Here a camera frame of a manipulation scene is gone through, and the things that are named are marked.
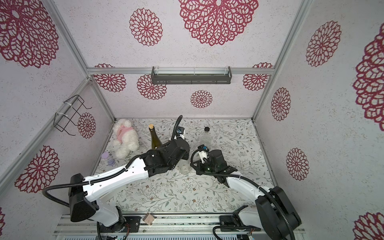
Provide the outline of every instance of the clear glass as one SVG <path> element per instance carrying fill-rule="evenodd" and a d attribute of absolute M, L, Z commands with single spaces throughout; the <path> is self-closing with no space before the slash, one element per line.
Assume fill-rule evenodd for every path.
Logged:
<path fill-rule="evenodd" d="M 203 136 L 200 138 L 200 145 L 205 145 L 207 148 L 211 149 L 211 135 L 209 132 L 204 131 Z"/>
<path fill-rule="evenodd" d="M 179 162 L 177 163 L 177 168 L 179 169 L 179 172 L 183 175 L 188 174 L 192 170 L 189 160 L 184 159 L 179 160 Z"/>

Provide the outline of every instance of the floral tablecloth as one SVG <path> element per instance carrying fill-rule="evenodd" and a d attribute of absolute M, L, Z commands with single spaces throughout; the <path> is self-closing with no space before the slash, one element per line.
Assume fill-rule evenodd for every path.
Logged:
<path fill-rule="evenodd" d="M 96 173 L 102 173 L 126 164 L 134 155 L 151 148 L 148 125 L 154 124 L 157 135 L 164 143 L 172 133 L 175 119 L 130 119 L 139 135 L 140 148 L 125 159 L 115 159 L 109 166 L 101 160 Z M 220 149 L 227 163 L 237 168 L 245 177 L 260 185 L 273 186 L 255 129 L 250 119 L 183 119 L 180 126 L 186 130 L 186 141 L 191 153 L 200 145 L 204 127 L 210 127 L 211 149 Z M 114 156 L 111 141 L 106 148 Z M 135 181 L 113 196 L 110 205 L 123 211 L 145 212 L 232 212 L 243 204 L 254 205 L 244 196 L 220 184 L 214 177 L 196 175 L 191 171 L 180 174 L 177 167 L 172 171 L 151 178 Z"/>

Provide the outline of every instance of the white plush bunny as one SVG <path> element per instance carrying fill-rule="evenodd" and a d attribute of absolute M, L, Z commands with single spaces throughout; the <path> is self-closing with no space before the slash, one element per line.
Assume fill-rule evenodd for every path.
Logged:
<path fill-rule="evenodd" d="M 123 159 L 130 151 L 139 148 L 139 137 L 130 120 L 119 119 L 113 126 L 113 133 L 116 134 L 116 139 L 113 140 L 112 146 L 115 148 L 117 158 Z"/>

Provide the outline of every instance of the red floral pattern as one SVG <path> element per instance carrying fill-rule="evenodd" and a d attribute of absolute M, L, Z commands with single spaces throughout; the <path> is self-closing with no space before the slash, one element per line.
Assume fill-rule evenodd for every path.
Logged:
<path fill-rule="evenodd" d="M 163 36 L 161 22 L 155 13 L 148 9 L 137 9 L 129 21 L 129 28 L 135 39 L 144 46 L 157 44 Z"/>
<path fill-rule="evenodd" d="M 340 35 L 340 25 L 337 22 L 330 21 L 321 25 L 308 43 L 308 64 L 317 67 L 327 62 L 339 45 Z"/>
<path fill-rule="evenodd" d="M 59 170 L 59 158 L 50 146 L 43 146 L 27 168 L 15 181 L 15 187 L 21 192 L 37 193 L 49 186 Z"/>
<path fill-rule="evenodd" d="M 84 138 L 91 138 L 96 131 L 95 118 L 90 113 L 83 113 L 79 117 L 77 128 Z"/>
<path fill-rule="evenodd" d="M 273 118 L 281 121 L 287 117 L 291 108 L 291 96 L 286 88 L 279 88 L 273 95 L 271 112 Z"/>
<path fill-rule="evenodd" d="M 197 108 L 208 107 L 212 103 L 212 94 L 208 91 L 198 90 L 192 94 L 191 103 Z"/>
<path fill-rule="evenodd" d="M 184 27 L 201 43 L 223 45 L 244 32 L 257 0 L 179 0 Z"/>
<path fill-rule="evenodd" d="M 49 65 L 56 58 L 59 36 L 40 0 L 1 0 L 0 50 L 22 66 Z"/>
<path fill-rule="evenodd" d="M 309 173 L 307 156 L 301 149 L 293 148 L 289 151 L 286 160 L 289 174 L 296 180 L 304 180 Z"/>
<path fill-rule="evenodd" d="M 109 64 L 98 64 L 96 68 L 114 68 Z M 96 82 L 100 87 L 110 92 L 120 92 L 125 88 L 126 82 L 123 74 L 94 74 Z"/>
<path fill-rule="evenodd" d="M 354 240 L 383 240 L 384 239 L 384 215 L 380 212 L 371 214 L 367 212 L 359 216 L 353 228 Z"/>
<path fill-rule="evenodd" d="M 253 68 L 273 68 L 273 65 L 271 63 L 259 63 Z M 268 74 L 246 74 L 243 77 L 243 85 L 252 91 L 263 89 L 269 76 Z"/>
<path fill-rule="evenodd" d="M 153 84 L 149 74 L 143 75 L 137 80 L 137 89 L 141 95 L 152 100 L 164 97 L 167 92 L 167 86 Z"/>
<path fill-rule="evenodd" d="M 0 236 L 3 235 L 3 226 L 5 225 L 4 217 L 5 214 L 3 214 L 2 209 L 0 207 Z"/>
<path fill-rule="evenodd" d="M 373 119 L 384 131 L 384 23 L 364 53 L 356 66 L 358 79 L 353 84 L 358 95 L 356 103 L 365 110 L 364 117 Z"/>

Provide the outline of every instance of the electrical wire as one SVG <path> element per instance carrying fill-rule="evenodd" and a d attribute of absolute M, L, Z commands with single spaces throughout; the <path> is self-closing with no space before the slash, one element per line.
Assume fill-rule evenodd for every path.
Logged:
<path fill-rule="evenodd" d="M 172 137 L 170 138 L 170 140 L 172 141 L 173 139 L 175 139 L 175 136 L 176 136 L 176 131 L 177 131 L 177 127 L 179 126 L 179 123 L 181 122 L 181 119 L 183 118 L 183 115 L 180 115 L 176 122 L 175 122 L 175 126 L 173 127 L 173 131 L 172 131 Z"/>
<path fill-rule="evenodd" d="M 213 234 L 215 235 L 215 237 L 218 239 L 218 240 L 223 240 L 222 238 L 220 238 L 217 234 L 216 234 L 216 229 L 218 228 L 225 228 L 225 229 L 245 229 L 245 228 L 255 228 L 255 226 L 243 226 L 243 227 L 228 227 L 228 226 L 215 226 L 213 229 L 212 229 L 212 232 Z"/>
<path fill-rule="evenodd" d="M 131 230 L 131 225 L 126 224 L 125 226 L 127 226 L 127 234 L 125 235 L 125 239 L 127 239 L 129 231 Z"/>
<path fill-rule="evenodd" d="M 100 223 L 99 223 L 99 222 L 97 222 L 96 224 L 97 224 L 97 226 L 96 226 L 96 229 L 97 229 L 97 236 L 99 237 L 99 240 L 101 240 L 101 234 L 100 234 Z"/>
<path fill-rule="evenodd" d="M 59 185 L 48 186 L 48 187 L 43 189 L 42 194 L 44 197 L 48 198 L 49 200 L 57 202 L 58 204 L 64 205 L 66 207 L 69 207 L 70 206 L 69 203 L 67 203 L 61 199 L 58 199 L 57 197 L 52 196 L 51 194 L 48 193 L 48 191 L 53 190 L 53 189 L 61 189 L 61 188 L 68 188 L 68 187 L 79 187 L 79 186 L 94 184 L 94 183 L 103 182 L 103 181 L 112 179 L 112 178 L 117 177 L 118 175 L 122 174 L 123 172 L 125 172 L 129 168 L 129 166 L 135 161 L 135 159 L 140 157 L 140 156 L 141 155 L 134 156 L 133 158 L 130 159 L 130 161 L 127 163 L 125 168 L 121 169 L 119 172 L 114 173 L 110 176 L 102 177 L 100 179 L 91 180 L 90 182 L 78 182 L 78 183 L 59 184 Z"/>
<path fill-rule="evenodd" d="M 254 181 L 252 181 L 251 179 L 248 179 L 246 177 L 243 177 L 243 176 L 239 176 L 239 175 L 234 175 L 234 174 L 214 174 L 214 173 L 211 173 L 211 172 L 202 172 L 200 171 L 197 166 L 195 166 L 193 164 L 193 157 L 194 155 L 199 152 L 199 151 L 205 151 L 205 152 L 208 152 L 208 150 L 206 149 L 197 149 L 195 150 L 192 155 L 191 155 L 191 160 L 190 160 L 190 165 L 191 167 L 197 172 L 197 173 L 200 173 L 200 174 L 204 174 L 204 175 L 209 175 L 209 176 L 221 176 L 221 177 L 236 177 L 236 178 L 240 178 L 240 179 L 243 179 L 247 182 L 249 182 L 250 184 L 254 185 L 257 189 L 259 189 L 262 193 L 265 194 L 265 196 L 269 199 L 269 201 L 271 201 L 277 211 L 280 213 L 280 215 L 282 216 L 283 220 L 284 220 L 284 223 L 286 225 L 286 227 L 288 228 L 288 232 L 289 232 L 289 236 L 291 238 L 291 240 L 295 240 L 295 235 L 293 234 L 293 229 L 292 229 L 292 226 L 291 224 L 289 223 L 286 215 L 285 215 L 285 212 L 283 211 L 283 209 L 280 207 L 280 205 L 277 203 L 277 201 L 274 199 L 274 197 L 269 194 L 265 189 L 263 189 L 262 187 L 260 187 L 257 183 L 255 183 Z"/>

